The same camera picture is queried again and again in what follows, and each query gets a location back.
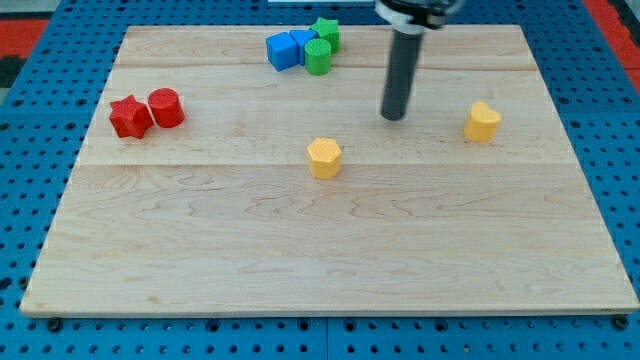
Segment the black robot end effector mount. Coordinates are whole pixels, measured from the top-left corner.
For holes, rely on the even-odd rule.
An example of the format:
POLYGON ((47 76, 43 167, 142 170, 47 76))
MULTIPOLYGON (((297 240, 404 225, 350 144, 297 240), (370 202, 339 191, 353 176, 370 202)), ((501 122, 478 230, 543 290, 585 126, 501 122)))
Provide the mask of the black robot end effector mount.
POLYGON ((441 29, 464 5, 465 0, 375 0, 374 10, 394 30, 422 34, 441 29))

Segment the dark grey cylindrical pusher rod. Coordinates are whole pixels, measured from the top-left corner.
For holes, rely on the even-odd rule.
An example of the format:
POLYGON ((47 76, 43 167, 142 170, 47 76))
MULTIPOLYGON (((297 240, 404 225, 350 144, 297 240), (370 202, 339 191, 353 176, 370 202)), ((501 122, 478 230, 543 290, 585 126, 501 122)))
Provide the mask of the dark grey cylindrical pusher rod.
POLYGON ((389 121, 406 115, 424 32, 393 30, 380 114, 389 121))

